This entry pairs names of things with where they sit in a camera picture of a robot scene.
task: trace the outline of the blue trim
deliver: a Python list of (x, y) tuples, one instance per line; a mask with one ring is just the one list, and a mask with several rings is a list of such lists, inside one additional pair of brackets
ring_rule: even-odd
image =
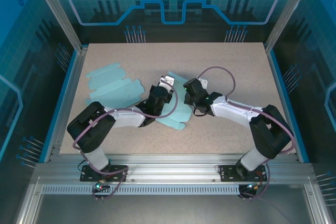
[(281, 72), (280, 72), (278, 61), (275, 57), (273, 49), (271, 50), (270, 55), (272, 57), (272, 61), (273, 61), (273, 64), (274, 64), (274, 69), (275, 69), (276, 74), (277, 74), (278, 79), (279, 79), (279, 84), (280, 84), (280, 87), (281, 87), (281, 91), (283, 93), (283, 97), (285, 99), (285, 103), (286, 103), (286, 106), (287, 106), (289, 117), (290, 117), (290, 120), (291, 120), (292, 125), (293, 125), (293, 130), (295, 132), (297, 144), (300, 147), (301, 156), (302, 156), (302, 159), (303, 159), (302, 161), (304, 163), (309, 163), (307, 151), (306, 151), (306, 148), (304, 146), (302, 136), (301, 136), (301, 133), (300, 133), (300, 130), (299, 130), (299, 126), (298, 126), (298, 123), (297, 123), (296, 118), (294, 116), (293, 107), (292, 107), (292, 104), (290, 103), (289, 96), (288, 96), (288, 93), (287, 93), (287, 90), (286, 90), (286, 86), (285, 86), (285, 83), (283, 82), (283, 78), (282, 78), (282, 75), (281, 75)]
[(11, 90), (13, 90), (16, 93), (17, 100), (19, 102), (19, 108), (16, 111), (15, 117), (14, 117), (14, 119), (12, 121), (12, 124), (10, 125), (11, 127), (9, 128), (9, 131), (8, 131), (8, 133), (6, 135), (5, 141), (4, 141), (4, 143), (3, 143), (3, 145), (2, 145), (2, 147), (0, 149), (0, 162), (1, 162), (1, 159), (4, 156), (5, 150), (7, 148), (8, 142), (11, 139), (12, 133), (13, 133), (14, 128), (16, 126), (17, 120), (19, 119), (21, 111), (23, 109), (23, 101), (22, 101), (21, 91), (20, 91), (19, 88), (17, 88), (14, 84), (12, 84), (10, 81), (8, 81), (1, 74), (0, 74), (0, 81), (3, 81), (7, 86), (9, 86), (9, 88)]
[(62, 102), (63, 102), (63, 99), (64, 99), (65, 90), (67, 89), (67, 86), (69, 84), (70, 75), (71, 75), (72, 69), (74, 67), (74, 62), (75, 62), (76, 54), (77, 53), (74, 50), (74, 52), (72, 54), (72, 57), (71, 57), (71, 61), (70, 61), (69, 67), (68, 67), (67, 74), (65, 75), (65, 78), (64, 78), (64, 82), (63, 82), (63, 86), (62, 86), (61, 92), (60, 92), (59, 97), (58, 97), (58, 101), (57, 101), (57, 104), (56, 104), (56, 107), (55, 107), (54, 115), (53, 115), (53, 117), (51, 119), (51, 123), (50, 123), (50, 127), (49, 127), (49, 130), (48, 130), (48, 134), (47, 134), (46, 140), (44, 142), (42, 153), (40, 155), (39, 163), (43, 163), (44, 159), (45, 159), (45, 157), (47, 155), (48, 147), (49, 147), (49, 144), (50, 144), (50, 141), (51, 141), (51, 136), (53, 135), (55, 124), (56, 124), (56, 120), (57, 120), (57, 117), (58, 117), (58, 113), (59, 113), (59, 110), (61, 108), (61, 105), (62, 105)]

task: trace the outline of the cable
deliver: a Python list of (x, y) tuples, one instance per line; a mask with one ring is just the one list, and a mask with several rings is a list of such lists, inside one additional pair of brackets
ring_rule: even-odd
[(77, 165), (77, 169), (78, 169), (78, 171), (82, 171), (81, 169), (79, 169), (79, 166), (82, 164), (82, 163), (84, 163), (86, 160), (84, 159), (82, 162), (80, 162), (78, 165)]
[(235, 106), (237, 108), (243, 109), (243, 110), (253, 111), (253, 112), (259, 113), (259, 114), (265, 116), (266, 118), (270, 119), (271, 121), (275, 122), (280, 128), (282, 128), (288, 134), (288, 136), (290, 137), (290, 140), (292, 142), (292, 145), (287, 150), (281, 151), (280, 154), (288, 153), (288, 152), (292, 151), (295, 148), (295, 140), (294, 140), (293, 134), (282, 123), (280, 123), (278, 120), (276, 120), (275, 118), (273, 118), (273, 116), (271, 116), (269, 114), (266, 114), (263, 111), (252, 109), (251, 107), (243, 106), (241, 104), (236, 104), (236, 103), (233, 103), (233, 102), (229, 101), (229, 99), (228, 99), (229, 95), (231, 95), (233, 93), (233, 91), (235, 91), (235, 89), (236, 89), (236, 79), (235, 79), (234, 75), (228, 69), (220, 67), (220, 66), (209, 67), (209, 68), (205, 69), (197, 78), (201, 77), (205, 72), (209, 71), (210, 69), (222, 69), (222, 70), (226, 71), (231, 76), (232, 81), (233, 81), (233, 87), (232, 87), (231, 91), (228, 92), (225, 95), (225, 101), (228, 104), (230, 104), (232, 106)]
[[(117, 186), (115, 187), (115, 189), (114, 189), (109, 195), (107, 195), (106, 197), (102, 197), (102, 200), (104, 200), (104, 199), (108, 199), (108, 198), (112, 197), (113, 194), (116, 193), (116, 191), (118, 190), (118, 188), (119, 188), (120, 185), (121, 185), (121, 182), (123, 182), (123, 180), (126, 178), (127, 171), (128, 171), (128, 168), (127, 168), (127, 170), (125, 171), (125, 173), (122, 175), (122, 177), (121, 177), (119, 183), (117, 184)], [(98, 197), (95, 195), (95, 191), (94, 191), (94, 190), (92, 190), (92, 196), (93, 196), (96, 200), (98, 199)]]
[[(177, 103), (179, 101), (179, 97), (177, 95), (177, 91), (175, 90), (175, 88), (169, 84), (168, 82), (165, 82), (165, 81), (162, 81), (162, 83), (168, 85), (174, 92), (175, 94), (175, 105), (173, 107), (173, 109), (171, 110), (171, 112), (169, 112), (168, 114), (166, 115), (159, 115), (159, 116), (156, 116), (156, 115), (148, 115), (148, 114), (145, 114), (143, 113), (142, 111), (136, 111), (136, 110), (133, 110), (133, 109), (114, 109), (114, 110), (110, 110), (106, 113), (104, 113), (103, 115), (99, 116), (98, 118), (96, 118), (92, 123), (89, 124), (89, 126), (87, 126), (85, 128), (85, 130), (83, 130), (78, 136), (77, 138), (74, 140), (72, 146), (73, 148), (77, 149), (77, 150), (81, 150), (79, 147), (76, 146), (77, 142), (96, 124), (98, 123), (102, 118), (104, 118), (105, 116), (109, 115), (109, 114), (112, 114), (114, 112), (117, 112), (117, 111), (131, 111), (131, 112), (134, 112), (134, 113), (137, 113), (137, 114), (140, 114), (140, 115), (143, 115), (143, 116), (146, 116), (146, 117), (149, 117), (149, 118), (166, 118), (167, 116), (170, 116), (176, 109), (177, 107)], [(126, 170), (128, 170), (128, 167), (127, 168), (124, 168), (122, 170), (118, 170), (116, 172), (112, 172), (112, 173), (105, 173), (105, 172), (102, 172), (98, 169), (96, 169), (88, 160), (87, 158), (85, 157), (84, 153), (81, 151), (80, 154), (83, 156), (83, 158), (89, 163), (89, 166), (97, 173), (99, 174), (103, 174), (103, 175), (114, 175), (114, 174), (117, 174), (117, 173), (121, 173), (121, 172), (124, 172)]]
[(205, 69), (199, 76), (197, 76), (197, 78), (201, 77), (205, 72), (208, 72), (211, 69), (222, 69), (222, 70), (224, 70), (225, 72), (227, 72), (231, 76), (232, 81), (233, 81), (233, 87), (230, 90), (230, 92), (228, 92), (226, 94), (226, 96), (225, 96), (225, 100), (227, 101), (228, 96), (231, 95), (233, 93), (233, 91), (235, 91), (235, 89), (236, 89), (236, 79), (235, 79), (235, 77), (233, 76), (233, 74), (228, 69), (220, 67), (220, 66), (213, 66), (213, 67), (209, 67), (209, 68)]
[(258, 195), (256, 195), (256, 196), (253, 196), (253, 199), (260, 198), (261, 195), (263, 195), (263, 194), (265, 193), (266, 189), (267, 189), (268, 186), (269, 186), (269, 182), (271, 181), (271, 171), (270, 171), (269, 166), (268, 166), (267, 163), (265, 164), (265, 166), (266, 166), (266, 168), (267, 168), (267, 176), (268, 176), (268, 180), (267, 180), (267, 182), (266, 182), (266, 186), (263, 188), (263, 190), (260, 192), (260, 194), (258, 194)]
[[(254, 199), (255, 197), (253, 197), (253, 194), (249, 194), (249, 193), (244, 193), (245, 195), (247, 195), (247, 196), (251, 196), (251, 199)], [(259, 198), (259, 200), (261, 200), (261, 201), (263, 201), (263, 202), (265, 202), (265, 203), (267, 203), (267, 204), (269, 204), (269, 205), (271, 205), (272, 207), (274, 207), (285, 219), (287, 219), (288, 221), (289, 221), (289, 223), (292, 223), (292, 224), (294, 224), (294, 222), (293, 221), (291, 221), (291, 219), (289, 219), (289, 217), (287, 217), (285, 214), (284, 214), (284, 212), (282, 212), (281, 210), (280, 210), (280, 208), (278, 208), (276, 205), (274, 205), (271, 201), (268, 201), (268, 200), (265, 200), (265, 199), (263, 199), (263, 198)]]
[(205, 116), (205, 115), (206, 115), (206, 114), (196, 115), (196, 108), (194, 108), (194, 112), (193, 112), (193, 114), (194, 114), (194, 116), (198, 116), (199, 118), (200, 118), (201, 116)]

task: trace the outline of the metal strip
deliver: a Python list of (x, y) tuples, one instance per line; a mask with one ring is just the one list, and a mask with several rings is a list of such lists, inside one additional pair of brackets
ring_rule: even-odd
[(56, 17), (57, 21), (61, 25), (64, 33), (68, 37), (70, 43), (72, 44), (73, 48), (76, 52), (81, 53), (82, 51), (82, 44), (77, 37), (75, 30), (73, 29), (66, 13), (64, 12), (62, 5), (60, 4), (59, 0), (46, 0), (47, 4), (49, 5), (51, 11), (53, 12), (54, 16)]
[(42, 188), (43, 186), (41, 184), (30, 184), (28, 186), (16, 224), (33, 224), (40, 202)]
[(283, 8), (282, 13), (280, 14), (280, 17), (278, 18), (276, 24), (274, 25), (274, 28), (272, 32), (270, 33), (267, 41), (266, 41), (266, 53), (270, 53), (273, 46), (277, 42), (280, 34), (282, 33), (283, 29), (285, 28), (289, 18), (291, 17), (292, 13), (296, 9), (297, 5), (299, 4), (300, 0), (288, 0), (287, 4)]
[[(116, 185), (97, 195), (108, 195)], [(93, 185), (46, 185), (42, 194), (91, 195)], [(238, 195), (238, 185), (125, 185), (115, 195)]]
[(323, 224), (332, 224), (335, 223), (332, 220), (331, 216), (328, 213), (328, 209), (324, 203), (323, 196), (318, 184), (314, 184), (312, 182), (304, 185), (308, 203), (310, 206), (311, 213), (313, 215), (315, 223), (323, 223)]
[[(127, 184), (203, 184), (238, 185), (238, 182), (223, 183), (217, 172), (218, 165), (234, 165), (240, 155), (108, 155), (113, 165), (128, 165)], [(83, 185), (77, 165), (80, 155), (56, 155), (48, 164), (36, 164), (32, 183)], [(297, 162), (297, 155), (280, 155), (269, 162), (270, 184), (305, 184), (314, 172), (311, 164)]]
[(282, 80), (278, 62), (276, 60), (273, 50), (271, 50), (271, 52), (267, 54), (267, 58), (269, 61), (269, 65), (271, 67), (273, 79), (275, 81), (275, 84), (276, 84), (276, 87), (279, 93), (280, 101), (282, 104), (282, 108), (284, 109), (287, 122), (294, 132), (296, 151), (299, 156), (299, 160), (301, 162), (308, 163), (309, 159), (308, 159), (308, 155), (306, 152), (306, 148), (304, 147), (304, 143), (301, 137), (299, 126), (295, 119), (294, 111), (290, 103), (285, 84)]
[(59, 111), (53, 117), (53, 123), (50, 125), (48, 135), (46, 137), (46, 143), (43, 147), (40, 162), (49, 161), (51, 151), (53, 150), (54, 144), (57, 144), (57, 140), (63, 139), (65, 129), (67, 126), (68, 118), (70, 115), (70, 108), (75, 97), (75, 92), (78, 85), (79, 76), (84, 64), (84, 59), (86, 55), (87, 48), (84, 47), (81, 54), (77, 53), (73, 56), (70, 63), (66, 78), (64, 80), (64, 86), (62, 87), (59, 101), (57, 106), (59, 106)]

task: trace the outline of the aluminum frame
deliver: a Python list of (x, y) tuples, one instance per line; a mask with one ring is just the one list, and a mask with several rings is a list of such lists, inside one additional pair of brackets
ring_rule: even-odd
[[(282, 108), (283, 108), (284, 113), (285, 113), (287, 123), (288, 123), (288, 125), (290, 126), (291, 129), (294, 129), (293, 121), (291, 120), (290, 113), (289, 113), (289, 110), (288, 110), (289, 104), (287, 103), (287, 101), (285, 99), (285, 96), (284, 96), (284, 93), (283, 93), (283, 90), (281, 88), (280, 78), (276, 73), (275, 63), (273, 62), (273, 59), (272, 59), (272, 56), (271, 56), (270, 52), (267, 53), (266, 55), (267, 55), (267, 58), (268, 58), (269, 65), (271, 67), (274, 82), (275, 82), (275, 85), (276, 85), (278, 93), (279, 93), (280, 101), (281, 101)], [(293, 134), (294, 134), (294, 140), (295, 140), (295, 149), (296, 149), (297, 155), (299, 157), (299, 161), (303, 162), (302, 150), (300, 148), (300, 145), (298, 144), (296, 132), (293, 131)]]
[(293, 12), (295, 11), (296, 7), (298, 6), (300, 0), (288, 0), (287, 4), (283, 8), (280, 17), (278, 18), (276, 24), (274, 25), (273, 30), (271, 31), (266, 43), (266, 53), (269, 54), (273, 49), (276, 41), (278, 40), (279, 36), (281, 35), (282, 31), (284, 30), (287, 22)]
[[(82, 45), (71, 26), (61, 4), (58, 0), (46, 0), (52, 12), (59, 21), (72, 46), (78, 53), (82, 51)], [(267, 42), (266, 52), (269, 53), (283, 28), (289, 20), (292, 12), (300, 0), (289, 0), (281, 13), (278, 22), (272, 30)], [(75, 71), (71, 73), (71, 86), (77, 85), (76, 78), (79, 78), (81, 60), (75, 62)], [(71, 97), (75, 95), (76, 89), (69, 88), (62, 103), (56, 132), (64, 132), (66, 127), (66, 115), (71, 106)], [(34, 170), (31, 184), (19, 213), (17, 224), (32, 224), (41, 199), (41, 192), (45, 185), (83, 185), (78, 180), (77, 164), (81, 161), (79, 155), (59, 155), (59, 149), (63, 133), (53, 134), (48, 153), (50, 160), (45, 164), (37, 164)], [(223, 164), (234, 164), (242, 154), (233, 155), (111, 155), (114, 164), (127, 164), (130, 166), (130, 174), (127, 182), (131, 185), (167, 185), (167, 184), (202, 184), (216, 185), (220, 182), (216, 167)], [(302, 164), (297, 161), (295, 154), (277, 157), (270, 162), (271, 185), (272, 184), (304, 184), (307, 199), (316, 223), (331, 223), (330, 216), (324, 204), (319, 186), (311, 164)]]
[(49, 5), (54, 16), (56, 17), (57, 21), (59, 22), (60, 26), (62, 27), (64, 33), (68, 37), (75, 51), (78, 53), (81, 53), (82, 44), (75, 30), (73, 29), (72, 24), (70, 20), (68, 19), (65, 11), (63, 10), (62, 5), (59, 2), (59, 0), (46, 0), (46, 2)]

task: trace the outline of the enclosure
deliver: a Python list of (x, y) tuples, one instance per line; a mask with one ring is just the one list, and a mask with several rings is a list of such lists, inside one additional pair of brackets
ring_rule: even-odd
[[(1, 6), (1, 223), (334, 223), (336, 0)], [(269, 162), (265, 194), (243, 201), (239, 186), (250, 183), (223, 182), (218, 173), (254, 148), (251, 130), (196, 117), (180, 97), (185, 114), (109, 132), (102, 149), (129, 170), (112, 198), (96, 202), (96, 182), (80, 181), (83, 158), (67, 125), (93, 101), (131, 106), (147, 99), (160, 76), (184, 83), (211, 66), (235, 76), (230, 99), (276, 106), (293, 132), (295, 149)], [(96, 81), (107, 67), (111, 75)], [(232, 88), (227, 73), (204, 76), (209, 92)], [(120, 93), (110, 105), (101, 88), (124, 77), (128, 98)], [(102, 195), (117, 184), (107, 183)]]

